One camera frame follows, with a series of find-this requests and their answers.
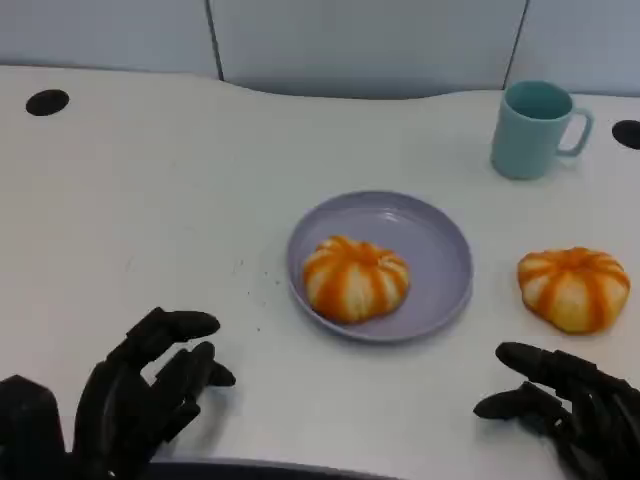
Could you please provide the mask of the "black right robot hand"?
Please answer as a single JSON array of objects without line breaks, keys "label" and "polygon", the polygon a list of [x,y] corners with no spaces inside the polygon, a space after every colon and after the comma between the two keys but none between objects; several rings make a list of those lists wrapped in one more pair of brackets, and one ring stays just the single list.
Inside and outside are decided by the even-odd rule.
[{"label": "black right robot hand", "polygon": [[639,477],[638,389],[561,350],[503,342],[495,354],[526,381],[482,399],[475,415],[548,438],[577,479]]}]

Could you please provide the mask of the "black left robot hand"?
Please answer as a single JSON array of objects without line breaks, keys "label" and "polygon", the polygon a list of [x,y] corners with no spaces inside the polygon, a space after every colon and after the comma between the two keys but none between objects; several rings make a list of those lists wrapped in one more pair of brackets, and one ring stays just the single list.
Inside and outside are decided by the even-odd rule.
[{"label": "black left robot hand", "polygon": [[127,332],[82,392],[72,448],[76,478],[138,478],[159,447],[200,414],[206,388],[235,385],[207,339],[219,328],[208,313],[156,307]]}]

